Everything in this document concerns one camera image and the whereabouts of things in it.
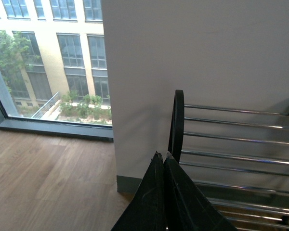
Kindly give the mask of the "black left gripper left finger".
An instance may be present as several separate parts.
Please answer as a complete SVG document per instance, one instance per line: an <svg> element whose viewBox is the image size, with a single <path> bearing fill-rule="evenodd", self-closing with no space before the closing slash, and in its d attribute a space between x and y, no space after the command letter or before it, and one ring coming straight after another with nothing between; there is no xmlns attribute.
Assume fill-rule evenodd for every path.
<svg viewBox="0 0 289 231"><path fill-rule="evenodd" d="M160 153L154 154L134 198L112 230L165 230L164 166Z"/></svg>

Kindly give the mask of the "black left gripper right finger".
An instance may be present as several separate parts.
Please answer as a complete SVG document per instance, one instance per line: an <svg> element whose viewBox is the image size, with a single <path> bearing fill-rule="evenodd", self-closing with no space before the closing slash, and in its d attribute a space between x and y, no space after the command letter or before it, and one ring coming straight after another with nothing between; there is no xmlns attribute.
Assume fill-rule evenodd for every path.
<svg viewBox="0 0 289 231"><path fill-rule="evenodd" d="M164 161L165 211L170 231L236 231L170 152Z"/></svg>

